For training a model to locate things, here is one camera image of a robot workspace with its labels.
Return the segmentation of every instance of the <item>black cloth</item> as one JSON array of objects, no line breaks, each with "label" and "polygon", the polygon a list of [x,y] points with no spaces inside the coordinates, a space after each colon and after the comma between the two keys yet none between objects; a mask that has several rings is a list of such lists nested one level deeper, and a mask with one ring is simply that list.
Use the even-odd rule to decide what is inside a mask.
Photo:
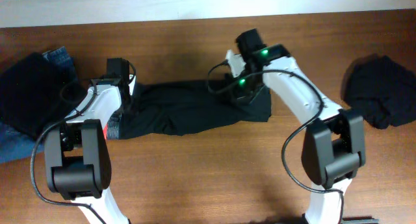
[{"label": "black cloth", "polygon": [[[225,85],[225,81],[211,82],[213,88]],[[228,94],[210,94],[205,81],[136,84],[133,96],[133,113],[121,118],[120,139],[149,133],[182,136],[238,121],[266,122],[271,115],[268,88],[263,88],[250,105],[233,104]]]},{"label": "black cloth", "polygon": [[[0,76],[1,121],[36,138],[46,124],[63,119],[77,106],[60,99],[69,81],[39,53],[20,60]],[[75,99],[85,94],[79,91]]]},{"label": "black cloth", "polygon": [[383,56],[354,68],[344,100],[378,129],[410,123],[416,120],[416,78]]}]

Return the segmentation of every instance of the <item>wooden table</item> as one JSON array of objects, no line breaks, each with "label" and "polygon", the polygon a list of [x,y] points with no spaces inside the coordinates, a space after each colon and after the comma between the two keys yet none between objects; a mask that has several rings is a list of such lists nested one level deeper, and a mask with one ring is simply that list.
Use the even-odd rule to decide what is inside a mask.
[{"label": "wooden table", "polygon": [[[252,28],[268,45],[285,45],[304,73],[338,103],[343,103],[343,75],[357,58],[388,55],[416,70],[414,10],[0,29],[1,67],[32,51],[65,45],[82,78],[103,74],[106,58],[123,57],[136,66],[141,83],[204,79],[227,49],[236,50],[235,38]],[[300,216],[309,193],[290,180],[280,162],[281,145],[299,123],[276,96],[273,113],[268,123],[108,141],[118,206],[132,223],[247,223]],[[367,164],[346,193],[345,216],[415,223],[416,122],[382,131],[366,124],[365,130]],[[303,134],[289,146],[287,158],[294,174],[309,184],[300,163],[302,142]],[[40,154],[40,189],[60,199],[47,189],[44,174]],[[35,196],[29,159],[1,164],[0,178],[0,223],[87,223],[78,208],[47,205]]]}]

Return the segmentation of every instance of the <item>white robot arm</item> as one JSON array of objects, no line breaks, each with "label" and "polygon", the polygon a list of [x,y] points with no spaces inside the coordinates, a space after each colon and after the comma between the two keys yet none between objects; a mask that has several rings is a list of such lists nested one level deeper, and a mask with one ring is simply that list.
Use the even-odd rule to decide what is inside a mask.
[{"label": "white robot arm", "polygon": [[[245,87],[250,95],[253,95],[253,90],[264,84],[280,96],[301,124],[312,119],[318,113],[320,105],[324,106],[318,117],[318,123],[307,127],[302,163],[309,178],[313,181],[312,189],[336,189],[345,193],[358,168],[365,163],[362,117],[344,111],[340,105],[326,97],[302,73],[296,60],[283,46],[266,47],[255,29],[242,33],[237,38],[237,45],[240,54],[236,55],[229,50],[226,55],[233,77],[247,83],[245,77],[249,74],[262,73],[261,79],[253,79],[248,87]],[[285,73],[274,72],[276,70],[283,70]],[[321,98],[305,81],[315,88]],[[330,138],[332,132],[340,134],[341,137],[332,142]],[[312,192],[309,208],[303,216],[304,222],[308,224],[338,223],[341,204],[341,197],[337,192],[324,194]]]},{"label": "white robot arm", "polygon": [[[129,66],[124,59],[108,59],[107,74],[92,81],[94,85],[67,116],[68,121],[50,131],[45,139],[48,188],[77,206],[92,208],[95,213],[79,206],[91,224],[130,223],[109,187],[111,163],[103,134],[110,117],[117,111],[124,112],[132,103],[136,76],[129,74]],[[83,156],[64,155],[75,147],[83,148]]]}]

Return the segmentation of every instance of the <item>denim fabric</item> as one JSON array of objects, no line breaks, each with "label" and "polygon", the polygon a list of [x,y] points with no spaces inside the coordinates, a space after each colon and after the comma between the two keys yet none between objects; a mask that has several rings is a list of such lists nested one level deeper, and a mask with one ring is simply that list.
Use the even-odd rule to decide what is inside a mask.
[{"label": "denim fabric", "polygon": [[75,72],[75,67],[73,66],[73,60],[66,52],[66,48],[62,46],[61,48],[54,51],[47,51],[43,53],[43,56],[50,63],[58,66],[62,75],[67,76],[69,81],[77,79],[77,74]]},{"label": "denim fabric", "polygon": [[120,121],[121,114],[113,114],[107,122],[107,139],[118,140],[120,139]]},{"label": "denim fabric", "polygon": [[[70,80],[77,79],[73,60],[69,56],[65,47],[43,54],[44,58],[50,63],[58,66],[63,75],[67,75]],[[0,163],[26,158],[31,155],[34,140],[13,127],[0,121]],[[38,153],[44,150],[41,144]]]},{"label": "denim fabric", "polygon": [[[28,157],[32,153],[34,140],[13,127],[0,122],[0,163]],[[41,144],[38,153],[44,150]]]}]

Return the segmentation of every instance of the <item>black cable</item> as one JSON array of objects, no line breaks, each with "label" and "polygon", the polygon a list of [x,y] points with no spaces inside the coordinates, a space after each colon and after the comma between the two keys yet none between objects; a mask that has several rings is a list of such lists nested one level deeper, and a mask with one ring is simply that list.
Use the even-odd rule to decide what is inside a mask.
[{"label": "black cable", "polygon": [[207,76],[207,88],[208,91],[212,94],[218,95],[224,92],[227,92],[229,90],[231,90],[232,88],[234,88],[234,86],[238,85],[239,82],[243,79],[247,79],[250,78],[254,75],[262,75],[265,73],[284,73],[284,74],[288,74],[291,77],[296,77],[297,79],[300,79],[303,83],[305,83],[306,85],[308,85],[311,90],[315,93],[315,95],[318,97],[319,99],[319,109],[318,112],[307,122],[305,122],[304,124],[302,124],[300,127],[298,127],[294,132],[292,132],[292,134],[285,140],[285,143],[283,143],[283,147],[281,148],[281,162],[283,164],[283,167],[285,168],[287,174],[290,176],[290,178],[297,184],[299,185],[301,188],[309,191],[309,192],[314,192],[314,193],[320,193],[320,194],[325,194],[325,193],[331,193],[331,192],[337,192],[339,193],[339,197],[341,200],[341,213],[339,215],[339,222],[338,224],[340,224],[343,220],[343,212],[344,212],[344,192],[339,190],[339,189],[329,189],[329,190],[317,190],[317,189],[313,189],[310,188],[308,186],[306,186],[305,184],[302,184],[290,171],[287,162],[286,162],[286,157],[285,157],[285,153],[286,153],[286,148],[289,144],[289,142],[302,130],[304,130],[308,125],[310,125],[312,122],[314,122],[316,119],[319,118],[320,114],[322,113],[322,111],[324,110],[324,100],[322,99],[322,97],[320,96],[318,90],[305,78],[303,78],[302,76],[293,73],[291,71],[286,71],[284,69],[269,69],[269,70],[263,70],[263,71],[258,71],[258,72],[254,72],[251,73],[249,75],[245,75],[243,77],[239,77],[239,79],[237,79],[236,81],[232,82],[231,84],[229,84],[228,86],[226,86],[225,88],[219,89],[219,90],[213,90],[210,86],[209,86],[209,76],[210,74],[219,66],[225,66],[227,65],[228,62],[227,60],[221,62],[220,64],[217,64],[216,66],[214,66],[213,68],[211,68],[211,70],[209,70],[208,72],[208,76]]},{"label": "black cable", "polygon": [[129,80],[129,84],[131,84],[131,81],[133,81],[133,79],[135,78],[135,76],[136,76],[136,68],[132,65],[132,63],[131,62],[129,62],[129,64],[130,64],[130,66],[131,66],[131,69],[133,69],[133,76],[131,77],[131,79]]},{"label": "black cable", "polygon": [[77,118],[77,117],[79,117],[79,116],[81,116],[81,114],[83,113],[83,112],[85,112],[90,106],[91,106],[91,104],[94,102],[94,99],[96,98],[96,96],[97,96],[97,86],[96,86],[96,84],[93,82],[92,83],[92,85],[94,86],[94,93],[93,93],[93,95],[92,95],[92,97],[91,97],[91,100],[89,100],[89,102],[86,104],[86,106],[81,110],[81,111],[77,111],[77,113],[76,114],[74,114],[74,115],[72,115],[72,116],[70,116],[70,117],[67,117],[67,118],[64,118],[63,120],[61,120],[61,121],[58,121],[58,122],[56,122],[56,123],[54,123],[54,124],[52,124],[52,125],[50,125],[50,126],[48,126],[42,133],[41,133],[41,135],[38,137],[38,139],[36,140],[36,143],[35,143],[35,145],[34,145],[34,147],[33,147],[33,150],[32,150],[32,156],[31,156],[31,181],[32,181],[32,186],[33,186],[33,189],[34,189],[34,191],[35,191],[35,193],[37,194],[37,196],[42,200],[42,201],[44,201],[44,202],[46,202],[46,203],[49,203],[49,204],[52,204],[52,205],[60,205],[60,206],[77,206],[77,207],[79,207],[79,206],[81,206],[81,207],[84,207],[84,208],[87,208],[87,209],[89,209],[89,211],[91,211],[99,220],[100,220],[100,222],[102,222],[103,224],[106,224],[105,223],[105,221],[103,220],[103,218],[101,218],[100,216],[99,216],[99,214],[90,206],[90,205],[87,205],[87,204],[81,204],[81,203],[67,203],[67,202],[60,202],[60,201],[52,201],[52,200],[50,200],[50,199],[47,199],[46,197],[44,197],[41,193],[40,193],[40,191],[39,191],[39,189],[38,189],[38,186],[36,185],[36,179],[35,179],[35,177],[34,177],[34,160],[35,160],[35,158],[36,158],[36,151],[38,150],[38,147],[39,147],[39,144],[40,144],[40,142],[45,138],[45,136],[50,132],[50,131],[52,131],[55,127],[57,127],[57,126],[59,126],[59,125],[61,125],[61,124],[63,124],[63,123],[65,123],[65,122],[67,122],[67,121],[69,121],[69,120],[72,120],[72,119],[75,119],[75,118]]}]

